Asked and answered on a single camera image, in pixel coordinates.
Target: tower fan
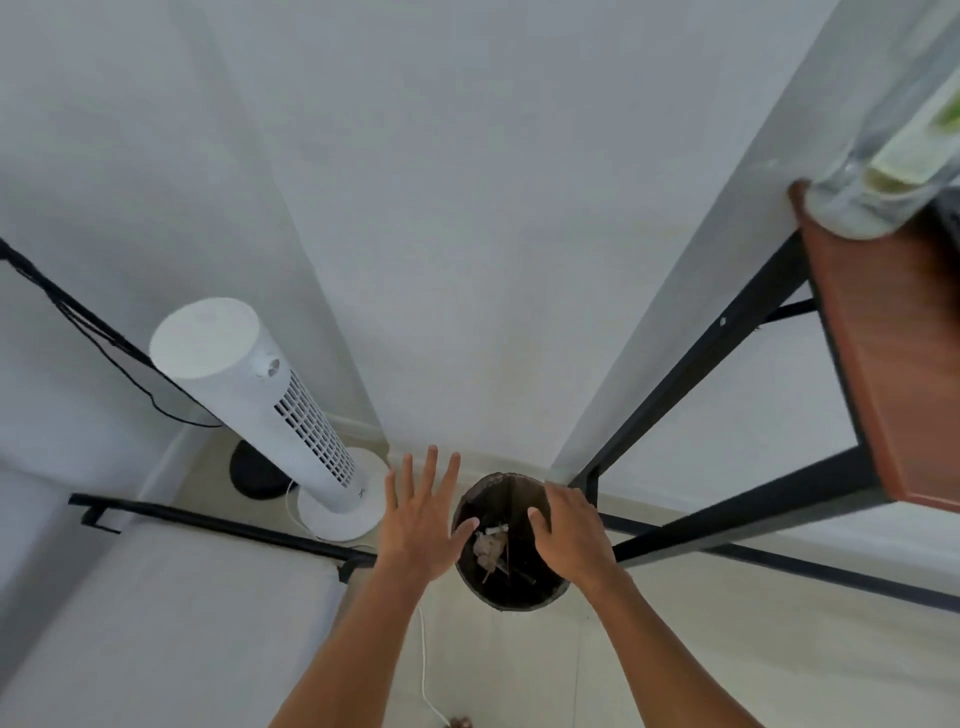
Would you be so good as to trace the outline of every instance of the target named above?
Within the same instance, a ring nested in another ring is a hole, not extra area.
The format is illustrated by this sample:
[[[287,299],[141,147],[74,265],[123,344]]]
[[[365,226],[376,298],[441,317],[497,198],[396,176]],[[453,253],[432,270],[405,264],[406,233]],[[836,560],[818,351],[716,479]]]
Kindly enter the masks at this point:
[[[170,314],[150,342],[156,367],[300,485],[304,525],[349,541],[383,517],[387,466],[345,448],[250,306],[204,299]]]

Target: wooden shelf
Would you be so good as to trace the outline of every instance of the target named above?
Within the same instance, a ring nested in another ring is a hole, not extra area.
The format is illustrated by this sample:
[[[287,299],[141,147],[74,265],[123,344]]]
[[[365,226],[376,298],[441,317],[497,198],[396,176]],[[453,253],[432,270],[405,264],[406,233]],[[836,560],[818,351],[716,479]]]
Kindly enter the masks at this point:
[[[960,512],[960,255],[934,225],[847,240],[790,188],[848,404],[884,491]]]

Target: trash can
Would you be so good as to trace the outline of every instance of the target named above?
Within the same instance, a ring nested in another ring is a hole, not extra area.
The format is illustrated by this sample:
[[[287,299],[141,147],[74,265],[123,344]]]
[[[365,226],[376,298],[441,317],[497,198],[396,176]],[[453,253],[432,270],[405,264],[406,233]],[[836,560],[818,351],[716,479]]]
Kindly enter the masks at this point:
[[[453,514],[453,528],[474,516],[480,520],[457,560],[457,571],[474,594],[501,611],[539,609],[569,587],[537,553],[527,516],[531,506],[550,523],[550,506],[539,480],[519,473],[491,473],[464,494]]]

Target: black cable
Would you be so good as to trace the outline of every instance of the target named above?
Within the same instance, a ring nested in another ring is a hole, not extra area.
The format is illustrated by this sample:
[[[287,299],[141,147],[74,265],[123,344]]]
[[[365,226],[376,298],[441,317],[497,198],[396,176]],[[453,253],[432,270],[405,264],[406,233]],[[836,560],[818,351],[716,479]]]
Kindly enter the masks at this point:
[[[189,420],[184,420],[183,418],[170,414],[166,410],[162,409],[159,405],[157,405],[156,400],[154,399],[154,395],[145,387],[141,386],[139,382],[133,379],[133,377],[127,373],[127,370],[125,370],[122,366],[120,366],[120,364],[118,364],[116,361],[110,358],[109,354],[107,354],[107,352],[104,351],[103,347],[100,346],[99,342],[97,342],[97,340],[90,335],[91,333],[96,334],[97,336],[100,336],[102,339],[107,341],[112,347],[120,350],[121,352],[129,356],[134,361],[138,361],[141,364],[143,364],[145,367],[148,367],[154,370],[155,372],[157,372],[160,376],[166,379],[170,384],[173,384],[174,387],[180,390],[181,393],[186,395],[189,399],[194,401],[196,404],[200,404],[200,403],[194,400],[193,397],[190,396],[190,393],[184,391],[183,388],[180,387],[173,379],[171,379],[166,374],[164,374],[161,370],[159,370],[154,365],[153,360],[146,353],[142,352],[140,349],[134,346],[110,324],[108,324],[106,321],[101,319],[99,316],[93,313],[93,311],[88,309],[82,303],[80,303],[75,298],[73,298],[73,296],[71,296],[69,293],[67,293],[58,285],[56,285],[53,281],[51,281],[42,273],[40,273],[40,271],[37,269],[37,267],[29,258],[27,258],[24,254],[14,250],[10,246],[10,244],[6,240],[4,240],[2,237],[0,237],[0,260],[6,260],[7,262],[9,262],[10,265],[13,267],[14,271],[19,273],[21,276],[23,276],[33,285],[42,289],[43,292],[47,294],[47,298],[50,299],[51,303],[54,305],[57,311],[59,311],[66,318],[67,321],[73,324],[73,326],[77,329],[77,331],[79,331],[87,339],[89,339],[90,342],[93,344],[93,346],[97,348],[97,350],[107,359],[107,361],[109,361],[110,364],[112,364],[114,367],[119,369],[123,373],[123,375],[130,380],[133,386],[135,386],[137,389],[139,389],[141,392],[143,392],[145,395],[147,395],[150,398],[150,402],[153,404],[154,409],[157,412],[165,415],[166,417],[169,417],[171,420],[176,420],[179,423],[184,423],[185,425],[194,425],[196,427],[221,427],[222,426],[222,425],[203,425],[201,423],[190,422]]]
[[[102,346],[100,346],[100,342],[98,342],[95,338],[93,338],[93,336],[91,336],[91,335],[89,334],[89,332],[87,332],[86,329],[84,329],[84,327],[81,326],[81,324],[76,320],[76,318],[75,318],[75,315],[76,315],[76,314],[74,314],[73,311],[71,311],[69,308],[67,308],[66,305],[63,304],[63,303],[56,303],[56,302],[54,302],[54,306],[57,307],[57,310],[58,310],[60,313],[63,314],[64,318],[66,318],[67,321],[69,321],[71,324],[73,324],[74,328],[75,328],[77,331],[79,331],[81,334],[83,334],[83,335],[86,337],[86,339],[87,339],[91,344],[93,344],[93,346],[95,346],[95,347],[97,348],[97,351],[100,352],[100,353],[107,359],[107,361],[108,361],[110,364],[112,364],[114,367],[116,367],[117,369],[119,369],[119,370],[120,370],[120,373],[121,373],[123,376],[125,376],[125,377],[130,381],[130,383],[131,383],[134,387],[136,387],[137,389],[139,389],[141,392],[143,392],[143,394],[145,394],[147,397],[150,398],[150,404],[152,404],[152,405],[154,406],[154,409],[155,409],[157,412],[159,412],[159,413],[162,414],[162,415],[166,415],[166,416],[169,417],[171,420],[176,420],[176,421],[179,422],[179,423],[184,423],[185,425],[193,425],[193,426],[195,426],[195,427],[209,427],[209,428],[211,428],[211,429],[212,429],[212,428],[215,428],[215,427],[221,427],[221,426],[222,426],[222,425],[219,425],[219,424],[216,424],[216,425],[204,425],[203,423],[191,422],[191,421],[189,421],[189,420],[185,420],[185,419],[183,419],[183,418],[181,418],[181,417],[177,417],[177,415],[172,415],[172,414],[170,414],[169,412],[167,412],[167,411],[166,411],[165,409],[163,409],[159,404],[156,403],[156,400],[154,399],[153,393],[152,393],[149,389],[147,389],[146,387],[144,387],[142,384],[140,384],[140,382],[138,382],[136,379],[134,379],[126,369],[124,369],[113,357],[111,357],[111,356],[104,350],[104,348],[103,348]]]

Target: glass bottle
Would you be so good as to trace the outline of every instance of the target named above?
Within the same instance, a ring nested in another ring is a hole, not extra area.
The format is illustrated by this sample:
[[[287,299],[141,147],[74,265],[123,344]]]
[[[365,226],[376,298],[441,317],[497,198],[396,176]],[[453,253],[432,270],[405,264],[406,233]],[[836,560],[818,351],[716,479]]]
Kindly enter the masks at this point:
[[[960,175],[960,19],[867,114],[846,156],[806,191],[807,212],[843,237],[893,232]]]

